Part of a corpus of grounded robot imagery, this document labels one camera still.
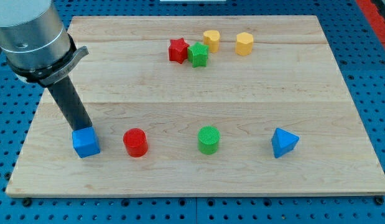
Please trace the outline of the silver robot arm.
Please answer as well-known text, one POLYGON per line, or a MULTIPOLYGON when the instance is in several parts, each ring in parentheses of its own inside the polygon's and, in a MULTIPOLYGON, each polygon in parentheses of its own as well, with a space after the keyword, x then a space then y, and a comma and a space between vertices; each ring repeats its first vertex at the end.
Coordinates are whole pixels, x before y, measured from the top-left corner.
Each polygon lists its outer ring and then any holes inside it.
POLYGON ((0 48, 25 82, 52 86, 86 55, 76 48, 52 0, 0 0, 0 48))

